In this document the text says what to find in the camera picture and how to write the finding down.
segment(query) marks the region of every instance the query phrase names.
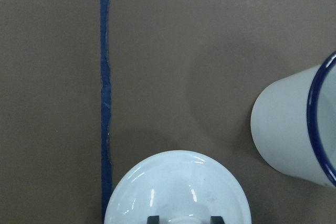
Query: brown surface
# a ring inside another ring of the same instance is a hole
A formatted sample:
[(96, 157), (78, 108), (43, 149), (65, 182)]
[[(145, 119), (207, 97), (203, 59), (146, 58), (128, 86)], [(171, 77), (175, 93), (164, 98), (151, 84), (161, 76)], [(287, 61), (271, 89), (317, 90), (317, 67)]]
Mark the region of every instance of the brown surface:
[(157, 152), (183, 149), (226, 166), (253, 223), (334, 223), (336, 190), (285, 176), (249, 129), (268, 84), (335, 48), (334, 0), (112, 0), (114, 183)]
[(0, 223), (101, 223), (99, 58), (99, 0), (0, 0)]
[[(99, 0), (0, 0), (0, 223), (100, 223)], [(226, 166), (253, 223), (334, 223), (336, 190), (270, 168), (249, 116), (335, 50), (334, 0), (112, 0), (114, 183), (157, 152)]]

